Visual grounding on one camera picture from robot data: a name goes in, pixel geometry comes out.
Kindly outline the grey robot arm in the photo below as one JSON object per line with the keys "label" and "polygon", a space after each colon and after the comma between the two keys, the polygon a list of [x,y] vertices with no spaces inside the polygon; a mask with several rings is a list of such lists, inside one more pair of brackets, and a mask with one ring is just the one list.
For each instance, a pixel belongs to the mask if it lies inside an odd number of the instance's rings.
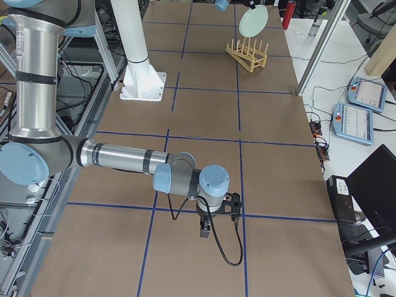
{"label": "grey robot arm", "polygon": [[231,4],[242,4],[250,9],[256,8],[254,0],[215,0],[214,5],[219,11],[225,11]]}
{"label": "grey robot arm", "polygon": [[215,232],[213,219],[225,213],[230,177],[219,165],[199,169],[188,153],[100,143],[62,131],[58,109],[60,39],[94,37],[93,1],[8,1],[15,27],[17,98],[8,142],[1,147],[1,173],[30,185],[73,167],[97,166],[153,178],[153,188],[196,202],[200,235]]}

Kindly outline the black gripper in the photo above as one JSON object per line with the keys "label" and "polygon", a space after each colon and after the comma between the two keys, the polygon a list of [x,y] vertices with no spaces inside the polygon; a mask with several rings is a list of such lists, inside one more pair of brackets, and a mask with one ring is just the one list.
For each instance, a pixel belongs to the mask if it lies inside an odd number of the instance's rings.
{"label": "black gripper", "polygon": [[205,202],[198,202],[196,205],[197,213],[200,216],[200,237],[208,238],[210,234],[210,228],[212,227],[212,223],[209,219],[209,206],[206,205]]}

